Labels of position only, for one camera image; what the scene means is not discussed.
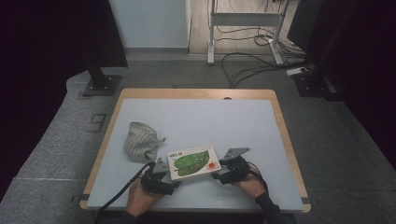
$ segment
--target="box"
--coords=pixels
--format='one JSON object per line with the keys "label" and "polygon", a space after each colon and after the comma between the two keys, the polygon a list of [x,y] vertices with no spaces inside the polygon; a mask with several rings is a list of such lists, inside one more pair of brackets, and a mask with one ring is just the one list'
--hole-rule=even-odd
{"label": "box", "polygon": [[173,181],[196,178],[221,170],[215,149],[211,145],[170,152],[168,162]]}

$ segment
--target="wire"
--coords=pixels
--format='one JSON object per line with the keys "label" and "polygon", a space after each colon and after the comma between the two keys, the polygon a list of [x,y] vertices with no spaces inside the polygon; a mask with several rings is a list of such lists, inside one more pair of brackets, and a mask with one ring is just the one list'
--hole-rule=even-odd
{"label": "wire", "polygon": [[291,47],[286,46],[285,44],[283,44],[282,42],[278,42],[278,45],[280,46],[282,52],[284,52],[285,54],[288,55],[292,55],[292,56],[297,56],[297,57],[305,57],[305,53],[302,50],[298,50],[298,49],[294,49]]}
{"label": "wire", "polygon": [[272,11],[274,11],[274,8],[273,8],[273,6],[272,6],[272,4],[273,4],[274,2],[275,2],[275,1],[272,1],[272,2],[271,2],[271,5],[270,5]]}
{"label": "wire", "polygon": [[279,1],[279,8],[277,9],[277,12],[280,12],[280,6],[282,6],[282,1]]}
{"label": "wire", "polygon": [[257,8],[256,12],[258,12],[259,9],[264,5],[264,2],[265,2],[265,0],[262,0],[262,4]]}
{"label": "wire", "polygon": [[252,171],[252,170],[250,170],[250,169],[247,170],[247,171],[248,171],[251,175],[256,176],[256,177],[259,179],[259,181],[262,183],[262,185],[264,186],[265,191],[268,192],[267,183],[265,182],[264,178],[262,178],[262,173],[260,173],[260,170],[259,170],[259,169],[257,168],[257,166],[256,166],[255,164],[253,164],[252,162],[249,162],[249,161],[248,161],[247,163],[253,165],[259,173],[257,174],[256,172],[254,172],[254,171]]}
{"label": "wire", "polygon": [[235,12],[235,9],[233,8],[233,5],[231,4],[231,0],[228,0],[230,2],[230,7],[233,9],[233,12]]}
{"label": "wire", "polygon": [[264,10],[264,12],[267,12],[268,2],[269,2],[269,0],[267,0],[267,4],[265,5],[265,10]]}
{"label": "wire", "polygon": [[108,201],[105,205],[103,205],[101,208],[99,208],[98,210],[98,216],[105,210],[108,208],[109,205],[111,205],[112,203],[114,203],[121,195],[122,193],[127,190],[133,183],[134,181],[142,174],[143,170],[146,169],[146,167],[148,166],[152,166],[155,164],[155,161],[151,161],[146,163],[142,169],[139,170],[139,172],[136,173],[136,175],[134,177],[132,177],[132,179],[130,179],[128,181],[128,183],[126,183],[126,185],[120,190],[120,192],[118,194],[116,194],[116,196],[114,196],[112,199],[110,199],[110,201]]}
{"label": "wire", "polygon": [[292,59],[292,58],[298,58],[298,59],[301,59],[301,57],[297,57],[297,56],[289,56],[289,57],[286,57],[286,63],[290,64],[290,62],[289,62],[289,59]]}
{"label": "wire", "polygon": [[[251,57],[255,60],[258,60],[259,62],[265,63],[265,65],[262,66],[256,66],[254,68],[248,68],[248,69],[243,69],[240,70],[236,73],[234,73],[231,77],[229,77],[225,67],[224,67],[224,62],[225,59],[227,57],[230,57],[232,55],[243,55],[243,56],[248,56]],[[302,62],[297,62],[297,63],[291,63],[291,64],[287,64],[287,65],[279,65],[279,64],[273,64],[273,63],[269,63],[257,56],[251,55],[251,54],[247,54],[247,53],[242,53],[242,52],[234,52],[234,53],[230,53],[230,54],[226,54],[222,59],[221,59],[221,69],[224,73],[224,76],[226,76],[227,81],[228,81],[228,88],[229,89],[234,89],[236,88],[236,86],[243,80],[249,78],[249,77],[254,77],[256,75],[258,75],[259,73],[262,72],[268,72],[268,71],[275,71],[275,70],[279,70],[279,69],[285,69],[285,68],[290,68],[293,66],[297,66],[297,65],[302,65],[302,64],[306,64],[308,63],[308,61],[306,59],[304,59]]]}
{"label": "wire", "polygon": [[246,31],[246,30],[257,30],[257,27],[249,27],[249,28],[242,28],[242,29],[237,29],[237,30],[231,30],[231,31],[221,31],[218,27],[219,32],[228,34],[228,33],[234,33],[238,31]]}
{"label": "wire", "polygon": [[223,37],[223,38],[220,38],[220,39],[213,38],[213,40],[215,40],[215,41],[220,41],[220,40],[247,40],[247,39],[253,39],[253,38],[256,38],[256,36],[254,35],[254,36],[243,37],[243,38]]}

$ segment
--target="gray carpet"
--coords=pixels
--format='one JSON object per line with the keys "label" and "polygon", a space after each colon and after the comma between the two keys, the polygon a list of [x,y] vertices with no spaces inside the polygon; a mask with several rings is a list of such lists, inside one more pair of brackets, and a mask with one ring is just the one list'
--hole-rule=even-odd
{"label": "gray carpet", "polygon": [[[259,65],[226,63],[229,74]],[[0,204],[0,223],[93,223],[79,208],[96,154],[123,88],[228,87],[219,62],[129,61],[113,97],[82,97],[87,72],[67,81],[68,93],[40,143]],[[301,98],[285,71],[259,74],[238,89],[277,94],[312,210],[297,223],[396,223],[396,172],[344,103]],[[97,120],[104,119],[103,125]]]}

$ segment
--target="cloth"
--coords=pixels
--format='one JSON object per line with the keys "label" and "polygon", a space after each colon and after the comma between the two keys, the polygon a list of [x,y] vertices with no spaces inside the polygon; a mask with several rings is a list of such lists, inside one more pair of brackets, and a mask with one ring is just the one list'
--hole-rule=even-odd
{"label": "cloth", "polygon": [[254,200],[261,208],[262,213],[267,219],[268,224],[287,224],[287,220],[280,213],[279,206],[274,204],[268,195],[264,192],[262,195]]}
{"label": "cloth", "polygon": [[137,221],[137,217],[134,217],[134,215],[129,214],[127,212],[122,213],[122,217],[118,224],[135,224]]}
{"label": "cloth", "polygon": [[124,149],[132,161],[147,163],[157,159],[157,147],[166,138],[158,139],[157,132],[147,124],[131,122]]}

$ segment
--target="crumpled fabric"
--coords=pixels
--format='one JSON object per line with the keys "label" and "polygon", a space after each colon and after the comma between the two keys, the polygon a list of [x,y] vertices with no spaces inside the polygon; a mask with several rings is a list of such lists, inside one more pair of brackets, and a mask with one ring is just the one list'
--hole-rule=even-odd
{"label": "crumpled fabric", "polygon": [[157,159],[157,147],[166,138],[158,139],[157,132],[147,124],[131,122],[124,149],[132,161],[147,163]]}

